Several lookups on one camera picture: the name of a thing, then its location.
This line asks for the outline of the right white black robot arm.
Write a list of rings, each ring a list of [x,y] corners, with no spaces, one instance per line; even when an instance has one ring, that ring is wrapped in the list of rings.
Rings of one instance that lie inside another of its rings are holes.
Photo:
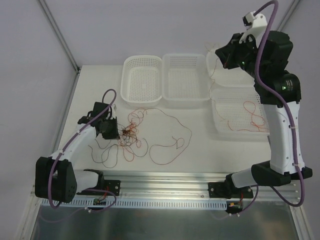
[[[287,34],[272,30],[264,45],[259,74],[256,74],[256,39],[250,34],[245,42],[240,42],[242,36],[242,33],[233,34],[228,44],[217,49],[215,54],[223,68],[241,68],[254,78],[254,89],[268,121],[271,157],[269,161],[227,175],[224,181],[227,198],[238,196],[250,186],[274,188],[313,176],[313,170],[305,166],[300,150],[300,80],[285,69],[293,43]]]

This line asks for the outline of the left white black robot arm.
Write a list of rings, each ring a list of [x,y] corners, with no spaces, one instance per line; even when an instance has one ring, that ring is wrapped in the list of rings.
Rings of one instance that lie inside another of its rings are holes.
[[[62,149],[49,157],[40,157],[35,165],[35,195],[60,203],[70,203],[76,194],[95,195],[105,189],[101,170],[74,170],[76,161],[85,147],[92,144],[98,136],[105,140],[119,138],[116,106],[95,102],[93,110],[78,121],[72,137]]]

